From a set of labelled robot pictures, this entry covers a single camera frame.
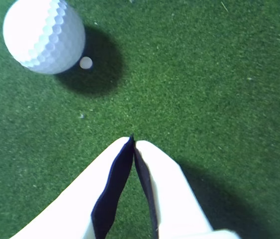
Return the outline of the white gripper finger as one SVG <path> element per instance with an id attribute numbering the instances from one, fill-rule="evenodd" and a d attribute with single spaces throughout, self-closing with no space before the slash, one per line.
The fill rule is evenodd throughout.
<path id="1" fill-rule="evenodd" d="M 134 138 L 106 148 L 15 239 L 104 239 L 133 163 Z"/>
<path id="2" fill-rule="evenodd" d="M 148 200 L 156 239 L 238 239 L 228 229 L 215 230 L 181 167 L 148 141 L 135 143 L 135 165 Z"/>

